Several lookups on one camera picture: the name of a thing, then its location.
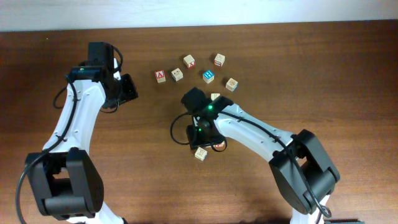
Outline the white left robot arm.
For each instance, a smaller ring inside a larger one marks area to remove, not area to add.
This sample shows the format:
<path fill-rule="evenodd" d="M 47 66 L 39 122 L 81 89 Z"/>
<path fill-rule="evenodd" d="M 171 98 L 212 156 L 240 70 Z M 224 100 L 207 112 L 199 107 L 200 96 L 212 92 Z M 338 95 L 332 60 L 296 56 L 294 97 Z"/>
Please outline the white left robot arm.
<path fill-rule="evenodd" d="M 125 223 L 104 202 L 101 176 L 89 157 L 99 112 L 114 113 L 138 97 L 129 74 L 122 75 L 120 51 L 106 42 L 91 42 L 88 58 L 66 75 L 62 113 L 42 152 L 30 153 L 16 189 L 21 223 L 21 187 L 28 178 L 39 212 L 70 223 Z"/>

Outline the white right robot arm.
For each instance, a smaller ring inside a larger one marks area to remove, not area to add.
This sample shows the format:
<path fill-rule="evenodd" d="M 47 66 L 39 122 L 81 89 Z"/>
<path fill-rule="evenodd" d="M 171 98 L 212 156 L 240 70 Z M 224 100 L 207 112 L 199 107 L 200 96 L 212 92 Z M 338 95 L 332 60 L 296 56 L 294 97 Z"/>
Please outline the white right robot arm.
<path fill-rule="evenodd" d="M 268 162 L 281 196 L 293 208 L 291 223 L 324 223 L 331 217 L 326 202 L 340 173 L 316 135 L 306 129 L 294 134 L 274 128 L 232 100 L 212 100 L 198 88 L 184 94 L 181 102 L 192 117 L 187 126 L 192 149 L 234 139 Z"/>

